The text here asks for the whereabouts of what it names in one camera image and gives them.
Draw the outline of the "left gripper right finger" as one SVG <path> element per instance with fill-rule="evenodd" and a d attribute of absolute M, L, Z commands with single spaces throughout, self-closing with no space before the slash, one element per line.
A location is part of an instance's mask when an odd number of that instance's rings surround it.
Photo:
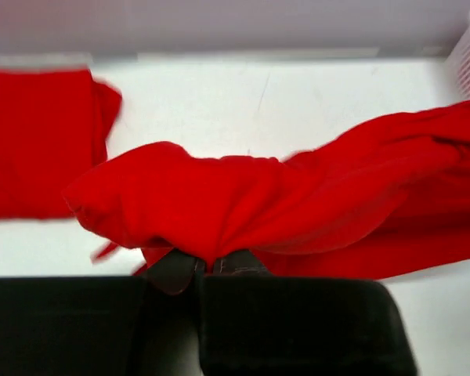
<path fill-rule="evenodd" d="M 273 275 L 249 250 L 235 251 L 218 258 L 211 273 L 239 277 L 269 277 Z"/>

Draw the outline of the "red t shirt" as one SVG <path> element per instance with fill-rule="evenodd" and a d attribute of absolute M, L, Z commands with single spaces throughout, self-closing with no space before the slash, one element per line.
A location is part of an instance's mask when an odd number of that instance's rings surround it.
<path fill-rule="evenodd" d="M 87 69 L 0 71 L 0 220 L 70 218 L 62 191 L 107 159 L 121 105 Z"/>
<path fill-rule="evenodd" d="M 366 121 L 286 160 L 169 142 L 104 162 L 64 197 L 79 223 L 204 260 L 250 251 L 279 276 L 385 279 L 470 259 L 470 100 Z"/>

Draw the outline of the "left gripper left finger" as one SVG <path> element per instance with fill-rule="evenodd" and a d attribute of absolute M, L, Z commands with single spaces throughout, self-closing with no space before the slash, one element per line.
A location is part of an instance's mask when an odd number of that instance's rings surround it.
<path fill-rule="evenodd" d="M 167 295 L 180 295 L 189 287 L 196 266 L 196 258 L 172 250 L 149 267 L 143 277 Z"/>

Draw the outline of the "folded red t shirt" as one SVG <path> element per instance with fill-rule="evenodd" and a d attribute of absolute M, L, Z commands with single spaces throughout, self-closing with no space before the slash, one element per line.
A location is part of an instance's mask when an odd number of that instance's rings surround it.
<path fill-rule="evenodd" d="M 0 220 L 70 218 L 62 191 L 107 159 L 121 105 L 87 69 L 0 71 Z"/>

